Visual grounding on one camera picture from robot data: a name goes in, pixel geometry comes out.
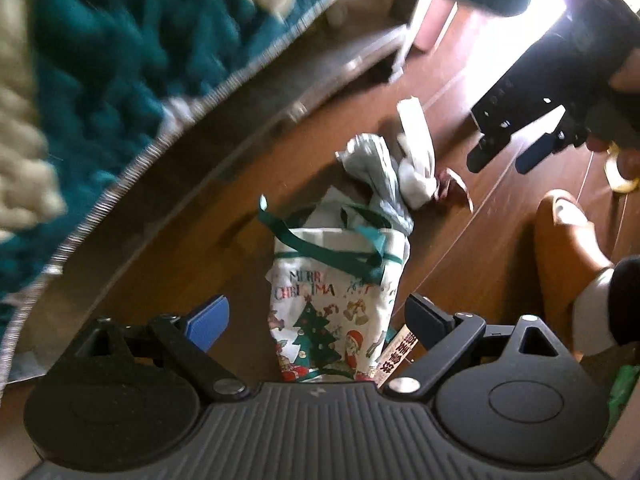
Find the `person's right hand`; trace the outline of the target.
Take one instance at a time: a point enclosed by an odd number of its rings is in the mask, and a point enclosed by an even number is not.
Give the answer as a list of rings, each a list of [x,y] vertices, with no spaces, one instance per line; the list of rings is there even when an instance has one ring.
[[[612,105],[612,125],[589,133],[587,148],[595,153],[608,150],[614,142],[620,150],[617,171],[627,181],[639,179],[639,49],[632,50],[622,66],[608,80],[606,104]]]

